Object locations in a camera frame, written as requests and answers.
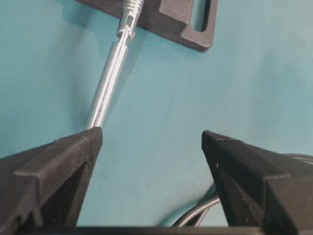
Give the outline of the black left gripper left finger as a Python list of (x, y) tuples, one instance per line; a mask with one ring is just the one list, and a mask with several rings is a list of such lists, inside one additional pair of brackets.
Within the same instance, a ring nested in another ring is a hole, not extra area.
[(74, 227), (103, 144), (100, 127), (0, 160), (0, 227)]

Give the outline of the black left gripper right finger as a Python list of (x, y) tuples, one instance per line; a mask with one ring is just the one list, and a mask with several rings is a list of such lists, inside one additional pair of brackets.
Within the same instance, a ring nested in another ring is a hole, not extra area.
[(201, 148), (229, 226), (312, 234), (312, 164), (211, 131)]

